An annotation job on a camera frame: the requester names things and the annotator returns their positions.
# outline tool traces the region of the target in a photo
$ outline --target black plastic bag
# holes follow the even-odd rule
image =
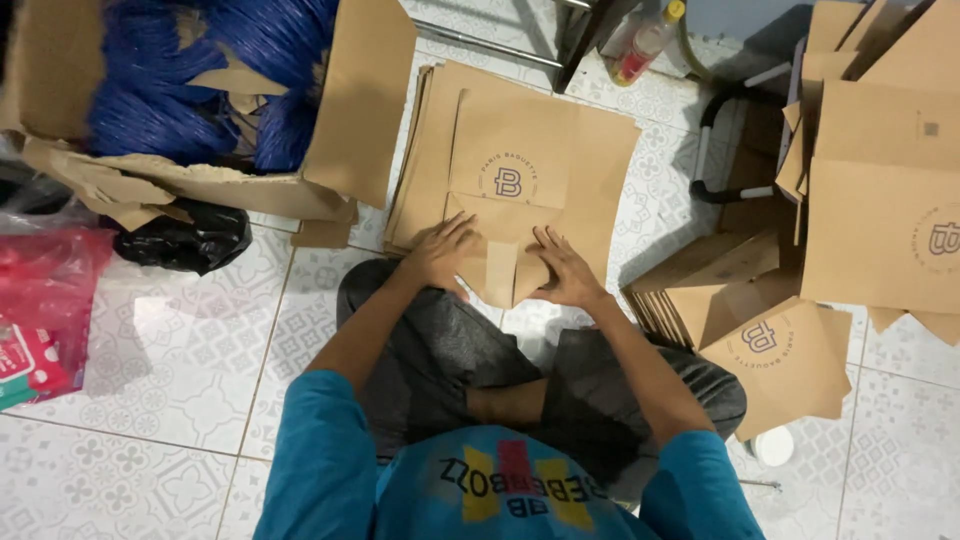
[[[244,210],[191,199],[177,199],[171,206],[190,214],[193,223],[161,215],[131,232],[105,218],[106,225],[119,232],[113,251],[141,266],[202,276],[227,266],[250,246],[250,217]]]

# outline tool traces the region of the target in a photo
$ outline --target white container lid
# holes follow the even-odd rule
[[[756,459],[768,467],[780,467],[793,455],[793,435],[784,426],[757,435],[751,443]]]

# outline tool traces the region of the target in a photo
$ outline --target dark gray pants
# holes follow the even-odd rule
[[[390,277],[397,262],[368,260],[350,270],[337,298],[339,328]],[[739,426],[747,398],[736,377],[688,353],[660,352],[726,439]],[[465,386],[511,386],[544,374],[469,304],[446,291],[423,289],[399,322],[357,397],[377,456],[479,424]],[[610,344],[600,331],[564,330],[548,375],[540,425],[531,437],[573,458],[612,497],[636,502],[656,472],[657,447]]]

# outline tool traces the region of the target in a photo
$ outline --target plastic bottle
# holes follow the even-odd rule
[[[684,11],[685,5],[681,0],[670,0],[659,16],[640,23],[634,38],[624,47],[610,70],[615,85],[630,86],[647,70],[673,39],[677,21],[684,16]]]

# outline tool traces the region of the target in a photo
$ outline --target hand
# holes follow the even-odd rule
[[[610,293],[600,286],[584,258],[573,251],[566,238],[552,227],[546,232],[534,227],[534,236],[539,246],[530,246],[527,253],[537,255],[550,267],[550,283],[535,290],[530,298],[546,300],[562,306],[579,307],[590,311]]]
[[[457,266],[480,238],[474,230],[476,222],[476,214],[467,217],[463,212],[444,221],[400,263],[396,272],[418,290],[426,286],[446,289],[469,302],[467,291],[454,277]]]

